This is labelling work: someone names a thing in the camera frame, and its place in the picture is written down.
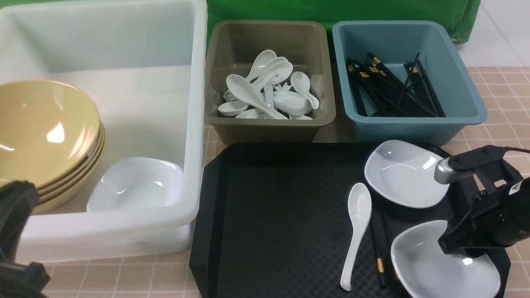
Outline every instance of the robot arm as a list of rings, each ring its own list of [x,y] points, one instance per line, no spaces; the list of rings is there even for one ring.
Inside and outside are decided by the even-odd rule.
[[[505,248],[530,236],[530,178],[524,179],[503,157],[529,150],[484,146],[440,160],[435,180],[449,184],[476,174],[485,190],[472,198],[470,210],[448,221],[438,243],[446,254],[476,258],[490,248]],[[497,187],[497,181],[506,184]]]

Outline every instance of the white bowl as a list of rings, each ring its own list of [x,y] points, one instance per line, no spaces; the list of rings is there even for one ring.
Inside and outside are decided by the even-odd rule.
[[[491,259],[446,255],[438,245],[447,221],[411,227],[391,247],[392,263],[412,298],[493,298],[500,288]]]
[[[442,158],[407,142],[390,140],[372,152],[365,165],[368,184],[390,201],[411,208],[428,208],[443,199],[449,185],[434,180]]]
[[[173,205],[182,189],[182,169],[171,162],[130,157],[113,164],[86,205],[88,212],[134,210]]]

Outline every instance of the gray plastic bin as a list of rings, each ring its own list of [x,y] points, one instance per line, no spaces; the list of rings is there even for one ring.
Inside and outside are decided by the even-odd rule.
[[[359,142],[402,139],[443,145],[467,125],[484,122],[488,112],[464,63],[444,28],[428,21],[346,21],[333,26],[340,87],[346,115],[355,123]],[[405,81],[404,63],[419,52],[445,118],[364,117],[352,97],[346,59],[371,62],[373,52]],[[375,109],[361,91],[368,115]]]
[[[312,90],[320,107],[311,113],[314,120],[235,119],[217,112],[227,90],[226,76],[246,76],[256,56],[273,50],[294,65],[294,71],[321,83],[321,92]],[[321,127],[335,119],[335,96],[328,40],[324,27],[306,21],[225,21],[211,34],[206,56],[204,121],[213,125],[225,144],[306,143]]]

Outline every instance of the bowl rim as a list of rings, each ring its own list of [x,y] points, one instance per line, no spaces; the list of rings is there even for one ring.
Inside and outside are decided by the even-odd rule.
[[[388,199],[389,201],[393,202],[393,203],[396,203],[398,205],[401,205],[401,206],[405,206],[405,207],[409,207],[409,208],[414,208],[414,209],[425,209],[425,208],[429,208],[429,207],[433,207],[435,206],[436,204],[438,204],[444,197],[445,195],[447,194],[447,191],[449,189],[449,185],[446,186],[446,190],[445,190],[445,193],[443,196],[440,197],[440,200],[438,200],[437,202],[435,203],[429,203],[429,204],[425,204],[425,205],[420,205],[420,204],[413,204],[413,203],[408,203],[408,202],[405,202],[405,201],[401,201],[401,200],[397,200],[393,197],[391,197],[390,195],[386,194],[385,192],[381,191],[381,189],[376,186],[369,173],[368,173],[368,166],[370,165],[370,163],[374,160],[375,156],[377,155],[377,150],[382,147],[383,145],[387,144],[387,143],[401,143],[401,144],[406,144],[406,146],[414,146],[414,147],[417,147],[421,150],[424,150],[426,152],[429,152],[431,154],[434,154],[435,156],[439,157],[440,160],[442,160],[443,158],[434,153],[434,152],[431,152],[429,150],[426,150],[422,147],[419,147],[419,146],[416,146],[414,144],[411,144],[409,142],[405,142],[405,141],[401,141],[401,140],[398,140],[398,139],[391,139],[391,140],[388,140],[388,141],[385,141],[385,142],[382,142],[381,144],[379,144],[379,146],[377,148],[375,148],[371,153],[370,153],[370,156],[368,157],[368,159],[366,160],[366,163],[365,163],[365,166],[364,166],[364,175],[365,175],[365,179],[366,179],[366,182],[378,193],[380,194],[381,196],[383,196],[384,198]]]
[[[399,280],[401,281],[401,284],[407,290],[407,292],[412,296],[412,298],[423,298],[423,297],[417,295],[416,292],[411,289],[411,287],[407,283],[407,280],[405,280],[403,278],[403,274],[402,274],[402,272],[400,271],[399,267],[396,264],[396,259],[395,259],[395,252],[396,252],[396,248],[395,247],[396,247],[396,244],[400,241],[401,238],[403,238],[406,234],[408,234],[411,231],[414,231],[414,230],[417,230],[417,229],[421,229],[424,226],[440,225],[440,224],[445,225],[444,230],[447,228],[447,220],[429,221],[429,222],[424,222],[424,223],[420,223],[420,224],[417,224],[415,226],[412,226],[412,227],[406,229],[405,231],[401,232],[396,238],[394,238],[394,240],[392,241],[392,245],[390,246],[390,256],[391,256],[391,259],[392,259],[392,266],[394,267],[395,273],[397,274]],[[495,293],[493,294],[493,296],[495,296],[499,292],[500,286],[501,286],[500,274],[499,274],[498,270],[496,269],[495,264],[493,263],[493,261],[491,261],[490,257],[488,255],[484,255],[484,256],[488,258],[488,260],[490,261],[491,266],[493,266],[493,268],[495,268],[495,270],[497,272],[498,283],[497,283],[497,288],[495,290]]]
[[[117,211],[115,209],[113,210],[105,210],[105,209],[99,209],[99,204],[98,202],[101,200],[98,198],[98,196],[96,196],[98,194],[98,192],[96,192],[96,190],[99,188],[100,185],[104,184],[105,182],[103,181],[103,177],[105,177],[105,175],[107,175],[109,172],[111,172],[111,170],[113,170],[114,168],[119,168],[121,164],[123,163],[127,163],[128,161],[130,160],[141,160],[141,161],[147,161],[149,163],[149,165],[153,164],[153,163],[164,163],[166,166],[168,167],[171,167],[175,170],[175,172],[177,172],[177,176],[183,176],[184,175],[184,170],[176,163],[173,163],[173,162],[170,162],[170,161],[166,161],[166,160],[161,160],[161,159],[155,159],[155,158],[152,158],[152,157],[143,157],[143,156],[131,156],[131,157],[126,157],[126,158],[123,158],[123,159],[120,159],[118,160],[117,162],[115,162],[114,164],[112,164],[106,171],[105,173],[103,174],[103,176],[101,177],[101,179],[97,182],[97,184],[94,186],[93,190],[92,190],[92,193],[90,194],[90,197],[88,199],[88,201],[86,202],[86,211],[87,212],[107,212],[107,211]],[[180,184],[180,187],[177,187],[176,189],[180,189],[180,195],[182,194],[182,189],[183,189],[183,183],[184,181],[182,180],[181,181],[181,184]]]
[[[98,120],[97,120],[98,133],[97,134],[92,134],[88,138],[88,141],[90,142],[90,146],[86,146],[85,152],[80,152],[79,153],[79,158],[73,159],[72,162],[70,163],[70,165],[68,166],[68,168],[65,167],[63,169],[63,171],[61,173],[55,175],[55,177],[49,176],[48,178],[42,178],[41,177],[40,179],[36,179],[36,180],[44,180],[44,181],[40,181],[40,183],[37,183],[35,185],[35,187],[36,188],[45,188],[45,187],[49,187],[49,186],[53,185],[54,183],[56,183],[58,180],[63,178],[66,173],[70,173],[72,170],[75,169],[76,166],[78,166],[80,163],[82,163],[83,157],[88,154],[88,152],[93,148],[93,146],[95,145],[96,141],[98,140],[99,130],[100,130],[100,127],[101,127],[101,116],[100,116],[98,107],[96,106],[95,102],[92,100],[92,98],[85,91],[83,91],[81,89],[78,89],[78,88],[76,88],[74,86],[65,84],[63,82],[54,81],[54,80],[19,80],[19,81],[12,81],[12,82],[7,82],[7,83],[4,83],[4,84],[0,84],[0,88],[6,87],[6,86],[11,86],[11,85],[28,84],[28,83],[46,83],[46,84],[50,84],[50,85],[60,85],[62,87],[66,87],[66,88],[72,89],[72,90],[76,91],[77,93],[79,93],[79,95],[81,95],[82,97],[85,97],[85,98],[89,99],[87,101],[88,105],[92,106],[93,112],[95,112],[95,114],[97,115],[97,118],[98,118]]]
[[[343,27],[355,27],[359,25],[414,25],[430,27],[436,32],[437,38],[441,38],[444,43],[444,51],[447,51],[451,56],[453,63],[458,69],[454,75],[458,76],[465,82],[465,89],[476,107],[477,113],[474,115],[464,117],[367,117],[361,116],[357,112],[357,107],[354,104],[354,97],[351,93],[350,85],[348,83],[348,72],[346,70],[346,58],[343,52],[343,39],[341,37],[341,30]],[[409,21],[409,20],[367,20],[367,21],[341,21],[333,25],[331,29],[333,36],[333,50],[337,60],[338,81],[340,81],[341,95],[345,113],[349,119],[355,123],[362,125],[477,125],[486,121],[488,117],[488,110],[482,101],[469,72],[467,71],[464,62],[460,58],[458,50],[451,41],[444,27],[433,21]]]

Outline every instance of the tiled floor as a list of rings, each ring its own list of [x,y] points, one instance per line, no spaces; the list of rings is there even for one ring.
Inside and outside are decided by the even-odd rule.
[[[485,144],[530,148],[530,67],[470,67],[489,110],[483,125],[466,127],[444,146],[456,154]],[[340,110],[316,142],[351,142],[350,120]],[[204,130],[205,164],[226,146],[209,126]],[[530,157],[509,153],[506,160],[530,176]],[[505,297],[530,297],[530,240],[509,248],[513,262]],[[50,298],[199,298],[187,269],[189,252],[108,260],[48,264]]]
[[[458,47],[466,66],[530,66],[528,11],[528,0],[482,0],[469,42]]]

